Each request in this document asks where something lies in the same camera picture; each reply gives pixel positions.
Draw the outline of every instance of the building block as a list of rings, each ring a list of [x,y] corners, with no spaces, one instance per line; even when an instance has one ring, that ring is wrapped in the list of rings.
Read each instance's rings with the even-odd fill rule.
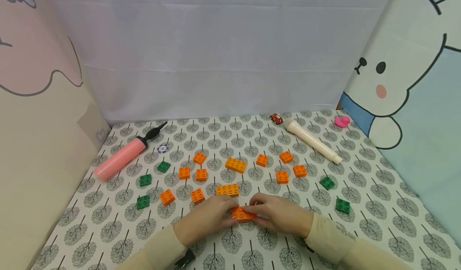
[[[243,172],[245,172],[245,168],[246,168],[247,164],[245,162],[243,162],[243,161],[240,161],[240,160],[234,159],[232,157],[229,157],[229,158],[227,158],[225,166],[226,166],[227,169],[231,169],[231,170],[234,170],[234,171],[236,171],[238,173],[243,174]]]
[[[192,202],[194,202],[195,205],[204,200],[204,195],[200,188],[190,192],[190,196],[192,198]]]
[[[165,161],[161,161],[160,164],[157,167],[157,170],[162,172],[162,173],[166,173],[168,171],[168,169],[170,169],[170,166],[171,166],[170,163],[165,162]]]
[[[351,204],[341,198],[336,198],[336,210],[349,214],[351,212]]]
[[[216,186],[216,195],[229,195],[230,197],[239,196],[239,186],[237,184],[228,184]]]
[[[288,173],[286,171],[277,171],[275,173],[278,184],[287,184],[288,183]]]
[[[141,177],[139,177],[139,186],[144,187],[144,186],[147,186],[147,185],[151,185],[151,183],[152,183],[152,175],[151,174],[142,175]]]
[[[190,178],[190,169],[189,167],[179,168],[179,180],[189,179]]]
[[[162,200],[162,203],[164,206],[167,206],[168,204],[172,203],[175,200],[175,197],[170,189],[167,189],[166,191],[162,192],[160,194],[160,200]]]
[[[197,181],[206,181],[206,169],[197,169],[195,171],[195,179]]]
[[[327,190],[330,190],[335,186],[335,183],[330,179],[330,177],[323,177],[322,180],[320,180],[320,184]]]
[[[307,175],[307,170],[304,165],[295,165],[293,166],[293,172],[295,173],[296,177],[304,177]]]
[[[260,165],[261,167],[266,167],[267,164],[267,156],[259,154],[257,158],[257,165]]]
[[[240,223],[252,221],[256,216],[257,215],[254,213],[245,212],[242,207],[235,207],[232,209],[232,218]]]
[[[138,197],[136,200],[136,209],[144,209],[145,207],[149,207],[150,204],[150,196],[145,195]]]
[[[205,159],[206,159],[205,154],[203,154],[202,152],[197,152],[197,154],[194,156],[192,160],[194,161],[194,163],[202,165]]]
[[[279,155],[280,160],[282,160],[283,164],[287,164],[293,161],[293,156],[288,152],[285,151]]]

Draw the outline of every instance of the pink rubber duck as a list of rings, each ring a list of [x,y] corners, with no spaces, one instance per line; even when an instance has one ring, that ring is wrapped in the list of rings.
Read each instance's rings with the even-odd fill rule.
[[[351,119],[347,116],[335,118],[335,125],[339,128],[346,128],[349,123],[351,123]]]

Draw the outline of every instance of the patterned tablecloth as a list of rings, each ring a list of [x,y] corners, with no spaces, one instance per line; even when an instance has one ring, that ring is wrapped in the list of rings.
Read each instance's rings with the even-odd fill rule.
[[[189,192],[202,188],[207,197],[215,186],[239,185],[240,204],[257,192],[281,195],[302,207],[330,217],[355,236],[393,252],[414,269],[461,269],[460,249],[398,173],[352,122],[345,129],[332,120],[341,112],[283,113],[292,117],[335,150],[343,162],[335,165],[274,125],[269,115],[200,118],[169,121],[149,148],[107,183],[92,175],[94,167],[137,135],[164,121],[118,124],[42,249],[33,269],[114,269],[143,247],[164,226],[194,208]],[[289,150],[294,161],[282,164],[279,154]],[[188,166],[199,151],[208,180],[179,180],[178,168]],[[269,156],[266,168],[254,165],[256,156]],[[248,163],[243,175],[224,167],[228,157]],[[167,173],[161,161],[172,164]],[[292,167],[304,164],[309,176],[295,178]],[[277,184],[275,172],[290,174],[288,184]],[[141,187],[140,176],[152,174],[152,184]],[[336,186],[326,191],[319,181],[328,175]],[[176,200],[164,207],[158,194],[170,188]],[[137,210],[136,198],[150,195],[150,206]],[[335,210],[336,197],[351,203],[351,213]],[[188,269],[337,269],[306,249],[302,239],[272,233],[254,222],[217,233],[192,247],[197,259]]]

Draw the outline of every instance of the poker chip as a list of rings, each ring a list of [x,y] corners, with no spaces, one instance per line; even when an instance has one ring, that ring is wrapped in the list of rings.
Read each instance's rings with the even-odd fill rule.
[[[168,149],[169,149],[168,145],[165,143],[165,144],[162,144],[162,145],[158,146],[157,151],[159,153],[163,154],[163,153],[166,153],[168,151]]]

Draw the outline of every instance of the orange lego brick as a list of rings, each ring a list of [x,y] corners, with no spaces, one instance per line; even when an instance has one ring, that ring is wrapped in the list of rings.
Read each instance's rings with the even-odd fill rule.
[[[260,165],[261,167],[266,167],[267,164],[267,156],[259,154],[257,158],[257,165]]]
[[[197,154],[194,156],[193,161],[194,163],[197,163],[199,165],[203,164],[203,161],[206,159],[206,155],[203,154],[202,152],[197,152]]]
[[[293,156],[288,151],[285,151],[280,154],[280,160],[282,160],[283,164],[287,164],[291,161],[293,161]]]
[[[179,168],[179,180],[189,179],[190,178],[190,169],[189,167]]]
[[[197,181],[206,181],[206,169],[197,169],[195,171],[195,179]]]
[[[256,216],[257,215],[254,213],[245,212],[242,207],[235,207],[232,209],[232,218],[240,223],[252,221]]]
[[[190,196],[192,198],[192,202],[194,202],[196,205],[204,200],[204,195],[200,188],[190,192]]]
[[[227,169],[231,169],[231,170],[234,170],[234,171],[236,171],[238,173],[243,174],[243,172],[245,172],[245,168],[246,168],[247,164],[245,162],[243,162],[243,161],[240,161],[240,160],[234,159],[232,157],[229,157],[229,158],[227,158],[225,166],[226,166]]]
[[[230,197],[237,197],[239,196],[239,186],[237,186],[237,184],[216,186],[216,195],[229,195]]]
[[[160,194],[160,200],[162,203],[167,206],[168,204],[172,203],[175,200],[175,197],[170,189]]]
[[[288,183],[288,173],[285,171],[278,171],[275,173],[275,176],[277,177],[277,183],[278,184],[287,184]]]
[[[307,175],[307,170],[304,165],[295,165],[293,166],[293,172],[295,173],[296,177],[304,177]]]

